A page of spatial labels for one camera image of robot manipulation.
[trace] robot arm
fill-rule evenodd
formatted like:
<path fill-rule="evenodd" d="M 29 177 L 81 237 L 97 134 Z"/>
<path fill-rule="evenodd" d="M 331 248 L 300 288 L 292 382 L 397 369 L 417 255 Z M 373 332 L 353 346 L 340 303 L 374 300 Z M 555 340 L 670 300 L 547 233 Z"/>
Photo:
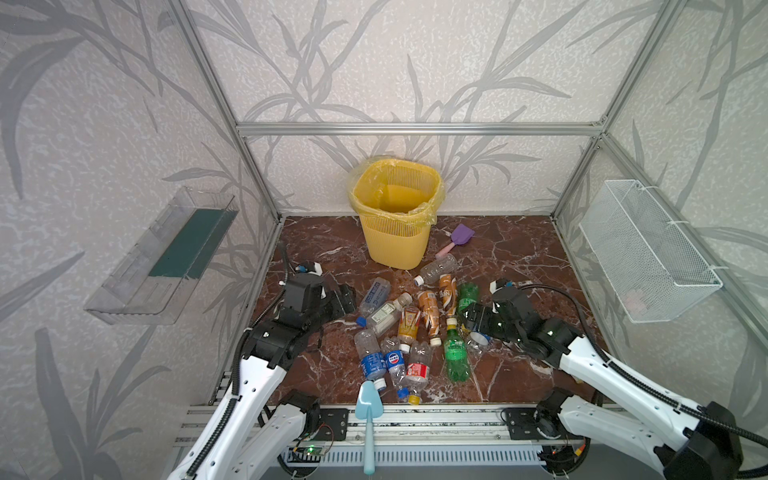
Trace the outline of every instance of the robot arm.
<path fill-rule="evenodd" d="M 168 480 L 257 480 L 286 445 L 317 430 L 317 398 L 293 391 L 243 446 L 267 400 L 306 349 L 309 337 L 323 324 L 356 308 L 351 287 L 338 286 L 317 273 L 297 273 L 284 288 L 276 318 L 266 318 L 244 333 L 242 348 L 235 354 L 239 375 L 233 375 L 213 417 Z M 237 394 L 233 395 L 235 382 Z"/>
<path fill-rule="evenodd" d="M 715 402 L 706 408 L 698 406 L 602 350 L 598 352 L 594 340 L 563 320 L 542 319 L 522 291 L 536 287 L 571 298 L 582 326 L 588 328 L 580 306 L 566 292 L 542 285 L 516 288 L 503 279 L 492 283 L 493 305 L 471 305 L 462 314 L 462 322 L 469 329 L 512 342 L 524 353 L 583 379 L 636 418 L 556 389 L 537 407 L 542 435 L 554 433 L 558 425 L 563 425 L 574 435 L 603 442 L 641 460 L 666 478 L 736 478 L 743 461 L 738 436 L 688 413 L 705 412 L 721 425 L 734 425 L 735 418 L 727 409 Z"/>

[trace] pink handle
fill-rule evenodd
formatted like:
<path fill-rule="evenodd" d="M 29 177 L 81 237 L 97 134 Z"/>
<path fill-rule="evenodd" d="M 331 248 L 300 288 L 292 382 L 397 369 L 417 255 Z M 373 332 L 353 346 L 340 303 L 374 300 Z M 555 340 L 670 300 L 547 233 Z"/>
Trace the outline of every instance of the pink handle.
<path fill-rule="evenodd" d="M 436 258 L 436 259 L 438 259 L 438 260 L 440 260 L 440 259 L 441 259 L 441 258 L 443 258 L 444 256 L 448 255 L 448 252 L 450 252 L 450 251 L 451 251 L 451 249 L 452 249 L 453 247 L 455 247 L 455 246 L 456 246 L 456 244 L 455 244 L 455 243 L 453 243 L 453 242 L 449 243 L 448 245 L 446 245 L 445 247 L 443 247 L 443 249 L 442 249 L 442 250 L 440 250 L 438 253 L 436 253 L 436 254 L 435 254 L 435 258 Z"/>

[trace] brown marble surface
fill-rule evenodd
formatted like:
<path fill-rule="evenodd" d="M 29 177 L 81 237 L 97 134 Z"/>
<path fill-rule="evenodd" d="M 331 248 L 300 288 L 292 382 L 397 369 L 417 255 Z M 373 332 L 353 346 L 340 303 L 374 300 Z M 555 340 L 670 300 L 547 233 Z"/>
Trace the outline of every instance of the brown marble surface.
<path fill-rule="evenodd" d="M 475 236 L 464 246 L 452 251 L 461 263 L 455 272 L 459 284 L 473 281 L 480 286 L 480 300 L 488 303 L 488 284 L 503 276 L 515 283 L 543 283 L 567 290 L 586 306 L 584 294 L 550 220 L 547 217 L 440 217 L 432 228 L 425 259 L 414 270 L 394 270 L 373 262 L 368 255 L 365 238 L 357 217 L 289 217 L 281 239 L 288 247 L 294 264 L 314 260 L 336 279 L 348 283 L 357 292 L 358 303 L 377 276 L 392 282 L 389 298 L 403 290 L 415 294 L 421 289 L 412 278 L 435 253 L 450 242 L 450 233 L 459 224 L 472 228 Z M 275 252 L 266 283 L 254 315 L 280 291 L 278 281 L 283 266 Z M 572 304 L 565 297 L 547 290 L 534 289 L 534 307 L 542 317 L 558 316 L 578 324 Z M 593 328 L 591 313 L 588 312 Z M 325 326 L 321 350 L 315 350 L 316 338 L 310 339 L 309 351 L 298 358 L 285 380 L 275 391 L 270 403 L 276 403 L 291 389 L 316 395 L 324 404 L 355 403 L 362 371 L 353 336 L 359 331 L 356 313 Z M 396 335 L 397 326 L 379 337 Z M 442 318 L 445 337 L 445 318 Z M 426 339 L 425 329 L 419 329 L 419 341 Z M 577 384 L 569 375 L 552 371 L 542 362 L 521 353 L 512 352 L 498 340 L 482 355 L 470 352 L 472 377 L 464 383 L 451 383 L 444 367 L 442 347 L 432 356 L 429 385 L 422 393 L 423 402 L 538 402 L 553 386 L 561 386 L 589 399 L 592 388 Z M 382 400 L 397 401 L 392 382 L 387 378 L 387 390 Z"/>

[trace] orange bottle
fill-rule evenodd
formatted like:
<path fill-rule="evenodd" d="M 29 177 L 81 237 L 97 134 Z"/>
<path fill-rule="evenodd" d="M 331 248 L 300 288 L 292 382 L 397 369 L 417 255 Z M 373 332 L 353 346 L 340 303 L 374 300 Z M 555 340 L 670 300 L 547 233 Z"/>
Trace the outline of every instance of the orange bottle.
<path fill-rule="evenodd" d="M 429 290 L 421 292 L 419 294 L 419 306 L 422 307 L 424 326 L 429 331 L 429 345 L 442 345 L 442 340 L 440 340 L 440 310 L 437 307 L 435 292 Z"/>

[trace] white wire basket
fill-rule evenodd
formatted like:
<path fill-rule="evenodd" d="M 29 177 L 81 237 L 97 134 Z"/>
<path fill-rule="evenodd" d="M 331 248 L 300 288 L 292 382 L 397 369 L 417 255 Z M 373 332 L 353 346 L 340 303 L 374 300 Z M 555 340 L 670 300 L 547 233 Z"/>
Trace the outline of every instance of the white wire basket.
<path fill-rule="evenodd" d="M 632 323 L 672 320 L 723 286 L 638 180 L 606 180 L 579 228 Z"/>

